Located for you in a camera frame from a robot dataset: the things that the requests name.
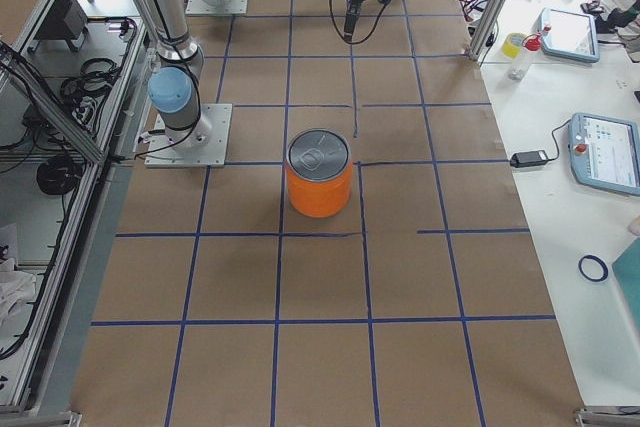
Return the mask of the orange canister with grey lid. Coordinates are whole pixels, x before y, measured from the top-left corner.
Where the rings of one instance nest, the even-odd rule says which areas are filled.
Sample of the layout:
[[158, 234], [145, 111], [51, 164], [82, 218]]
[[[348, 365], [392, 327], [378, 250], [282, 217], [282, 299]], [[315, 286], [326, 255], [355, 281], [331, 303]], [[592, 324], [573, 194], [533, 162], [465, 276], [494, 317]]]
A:
[[325, 128], [297, 134], [286, 152], [289, 201], [299, 213], [328, 218], [348, 203], [353, 166], [347, 141]]

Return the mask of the yellow tape roll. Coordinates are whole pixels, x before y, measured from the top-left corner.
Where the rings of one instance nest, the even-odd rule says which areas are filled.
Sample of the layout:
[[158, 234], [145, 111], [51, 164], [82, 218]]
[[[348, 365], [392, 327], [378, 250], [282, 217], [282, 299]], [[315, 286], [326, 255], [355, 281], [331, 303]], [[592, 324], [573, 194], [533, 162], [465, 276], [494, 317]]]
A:
[[527, 35], [524, 33], [509, 33], [501, 46], [501, 52], [509, 59], [515, 59], [520, 52]]

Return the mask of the teach pendant tablet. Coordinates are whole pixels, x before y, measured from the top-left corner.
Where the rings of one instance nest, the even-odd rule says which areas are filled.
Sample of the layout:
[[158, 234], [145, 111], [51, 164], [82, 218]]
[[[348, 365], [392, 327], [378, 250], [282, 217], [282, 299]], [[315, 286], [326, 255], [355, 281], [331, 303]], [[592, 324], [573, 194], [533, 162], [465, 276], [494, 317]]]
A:
[[537, 29], [545, 31], [541, 40], [545, 54], [584, 63], [600, 60], [595, 21], [589, 14], [545, 7]]
[[576, 181], [639, 196], [639, 128], [636, 123], [589, 113], [569, 122], [569, 161]]

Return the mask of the black power adapter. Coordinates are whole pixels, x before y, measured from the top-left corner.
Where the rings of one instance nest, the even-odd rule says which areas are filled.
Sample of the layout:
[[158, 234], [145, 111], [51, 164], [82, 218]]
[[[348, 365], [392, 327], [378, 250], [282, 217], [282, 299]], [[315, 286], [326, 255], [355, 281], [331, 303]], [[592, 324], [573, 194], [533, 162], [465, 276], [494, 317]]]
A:
[[509, 164], [513, 168], [529, 168], [546, 165], [550, 161], [544, 150], [521, 151], [514, 153]]

